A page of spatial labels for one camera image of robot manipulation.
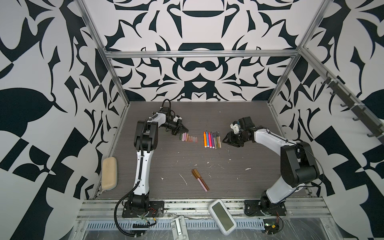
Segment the pink cap green marker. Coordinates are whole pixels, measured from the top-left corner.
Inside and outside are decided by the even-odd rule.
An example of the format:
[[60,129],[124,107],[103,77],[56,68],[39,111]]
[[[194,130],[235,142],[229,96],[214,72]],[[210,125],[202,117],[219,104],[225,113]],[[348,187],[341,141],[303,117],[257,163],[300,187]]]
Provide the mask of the pink cap green marker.
[[215,133],[215,145],[216,145],[216,149],[218,149],[220,147],[220,143],[219,143],[219,140],[218,140],[218,134]]

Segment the orange highlighter pen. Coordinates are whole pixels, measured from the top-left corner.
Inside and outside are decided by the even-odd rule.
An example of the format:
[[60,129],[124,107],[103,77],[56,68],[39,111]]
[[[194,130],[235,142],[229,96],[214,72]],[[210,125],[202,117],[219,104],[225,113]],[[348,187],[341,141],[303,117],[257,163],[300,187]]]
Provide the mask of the orange highlighter pen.
[[207,148],[207,132],[204,131],[204,147]]

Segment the gold cap beige marker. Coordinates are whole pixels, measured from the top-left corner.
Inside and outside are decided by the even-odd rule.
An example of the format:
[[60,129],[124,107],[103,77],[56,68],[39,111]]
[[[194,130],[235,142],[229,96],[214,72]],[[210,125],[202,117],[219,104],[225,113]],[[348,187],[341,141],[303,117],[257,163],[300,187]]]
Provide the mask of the gold cap beige marker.
[[213,143],[215,145],[215,149],[217,149],[218,145],[217,145],[216,133],[213,133]]

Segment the pink red highlighter pen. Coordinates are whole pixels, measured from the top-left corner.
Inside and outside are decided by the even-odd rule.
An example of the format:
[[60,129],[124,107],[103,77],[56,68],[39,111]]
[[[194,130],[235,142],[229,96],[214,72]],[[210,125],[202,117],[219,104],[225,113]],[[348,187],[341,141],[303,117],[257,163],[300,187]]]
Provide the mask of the pink red highlighter pen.
[[213,148],[211,132],[208,132],[207,135],[208,135],[208,139],[209,139],[209,147]]

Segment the purple highlighter pen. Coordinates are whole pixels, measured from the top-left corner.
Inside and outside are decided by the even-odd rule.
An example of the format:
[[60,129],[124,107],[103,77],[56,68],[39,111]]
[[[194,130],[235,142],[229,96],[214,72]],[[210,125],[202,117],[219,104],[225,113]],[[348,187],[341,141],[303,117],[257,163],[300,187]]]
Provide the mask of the purple highlighter pen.
[[214,134],[212,132],[210,132],[210,138],[211,138],[211,147],[213,149],[215,149],[216,145],[215,145],[215,140],[214,140]]

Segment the blue highlighter pen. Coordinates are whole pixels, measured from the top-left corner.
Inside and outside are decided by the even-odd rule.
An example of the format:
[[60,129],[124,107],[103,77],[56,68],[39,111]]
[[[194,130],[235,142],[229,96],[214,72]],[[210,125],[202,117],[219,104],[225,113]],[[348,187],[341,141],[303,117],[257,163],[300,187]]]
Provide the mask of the blue highlighter pen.
[[210,139],[209,139],[209,133],[206,131],[205,132],[205,138],[206,138],[206,146],[207,148],[210,148]]

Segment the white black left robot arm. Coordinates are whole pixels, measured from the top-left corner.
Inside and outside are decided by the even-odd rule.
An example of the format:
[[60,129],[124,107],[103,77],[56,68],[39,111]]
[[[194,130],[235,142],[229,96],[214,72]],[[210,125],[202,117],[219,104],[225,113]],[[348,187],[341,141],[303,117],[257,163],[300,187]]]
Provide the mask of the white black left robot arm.
[[134,147],[137,151],[137,169],[135,185],[129,195],[129,206],[136,209],[146,210],[149,207],[149,175],[152,156],[158,146],[159,128],[165,128],[172,135],[188,133],[189,130],[183,125],[182,117],[175,114],[167,107],[161,107],[153,116],[137,122]]

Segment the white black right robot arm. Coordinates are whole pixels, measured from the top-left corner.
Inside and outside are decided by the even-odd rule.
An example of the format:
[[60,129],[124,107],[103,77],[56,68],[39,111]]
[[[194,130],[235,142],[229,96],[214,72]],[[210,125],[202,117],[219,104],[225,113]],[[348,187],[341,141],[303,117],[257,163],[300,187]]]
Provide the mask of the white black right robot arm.
[[311,146],[278,136],[264,126],[256,126],[251,117],[241,118],[230,125],[223,143],[243,147],[246,142],[261,144],[280,157],[281,176],[261,198],[261,206],[271,207],[301,190],[306,184],[320,177],[319,165]]

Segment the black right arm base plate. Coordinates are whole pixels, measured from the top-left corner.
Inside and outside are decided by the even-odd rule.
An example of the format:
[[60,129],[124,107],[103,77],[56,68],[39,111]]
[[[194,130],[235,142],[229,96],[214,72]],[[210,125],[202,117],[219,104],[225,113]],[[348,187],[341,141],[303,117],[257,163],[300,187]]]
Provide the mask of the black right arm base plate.
[[282,201],[277,204],[269,202],[268,199],[260,200],[245,200],[245,215],[249,217],[254,216],[286,216],[287,208],[285,206],[285,201]]

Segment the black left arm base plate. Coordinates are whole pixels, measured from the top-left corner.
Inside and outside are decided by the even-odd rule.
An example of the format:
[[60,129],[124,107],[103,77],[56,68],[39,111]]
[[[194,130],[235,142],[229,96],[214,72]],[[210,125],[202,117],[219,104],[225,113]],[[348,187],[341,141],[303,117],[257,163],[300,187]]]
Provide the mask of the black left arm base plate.
[[143,208],[134,207],[129,201],[124,203],[123,218],[136,218],[139,216],[145,217],[157,217],[163,213],[165,207],[164,201],[149,201],[148,205],[144,205]]

